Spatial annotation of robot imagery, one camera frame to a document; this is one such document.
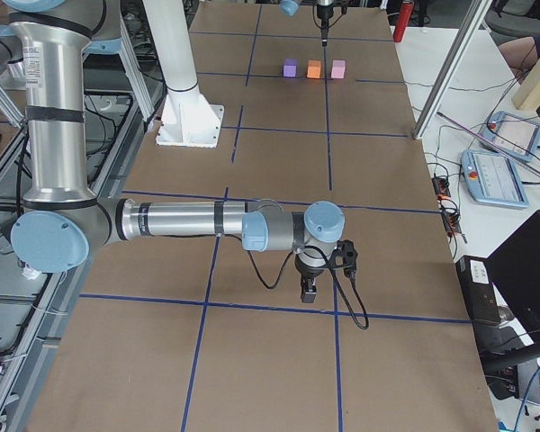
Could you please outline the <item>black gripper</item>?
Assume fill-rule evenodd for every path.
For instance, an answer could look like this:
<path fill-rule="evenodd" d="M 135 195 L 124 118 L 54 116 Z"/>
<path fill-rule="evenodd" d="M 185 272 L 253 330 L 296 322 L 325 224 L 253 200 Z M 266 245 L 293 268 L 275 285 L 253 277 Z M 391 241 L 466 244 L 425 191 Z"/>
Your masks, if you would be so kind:
<path fill-rule="evenodd" d="M 302 252 L 296 255 L 294 264 L 301 276 L 301 302 L 314 303 L 317 296 L 315 278 L 328 268 L 329 261 Z"/>
<path fill-rule="evenodd" d="M 326 48 L 329 39 L 329 21 L 334 14 L 334 4 L 317 3 L 316 8 L 317 17 L 320 22 L 321 45 L 323 48 Z"/>

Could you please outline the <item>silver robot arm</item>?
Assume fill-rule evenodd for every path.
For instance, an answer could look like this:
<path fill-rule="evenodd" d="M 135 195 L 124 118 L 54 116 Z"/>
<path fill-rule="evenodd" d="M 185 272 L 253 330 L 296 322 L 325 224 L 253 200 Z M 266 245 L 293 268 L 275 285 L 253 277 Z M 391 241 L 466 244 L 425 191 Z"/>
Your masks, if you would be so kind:
<path fill-rule="evenodd" d="M 315 299 L 324 271 L 349 270 L 354 259 L 341 238 L 342 210 L 315 202 L 286 211 L 277 202 L 144 202 L 102 199 L 86 168 L 83 56 L 89 47 L 122 47 L 116 1 L 11 1 L 9 26 L 22 44 L 25 123 L 31 188 L 10 242 L 25 264 L 42 273 L 82 265 L 99 248 L 137 237 L 233 237 L 248 253 L 287 252 L 301 276 L 301 299 Z"/>
<path fill-rule="evenodd" d="M 280 0 L 279 7 L 287 16 L 294 16 L 301 7 L 302 1 Z M 320 40 L 323 48 L 328 46 L 330 20 L 334 15 L 334 0 L 316 0 L 313 2 L 313 20 L 320 31 Z"/>

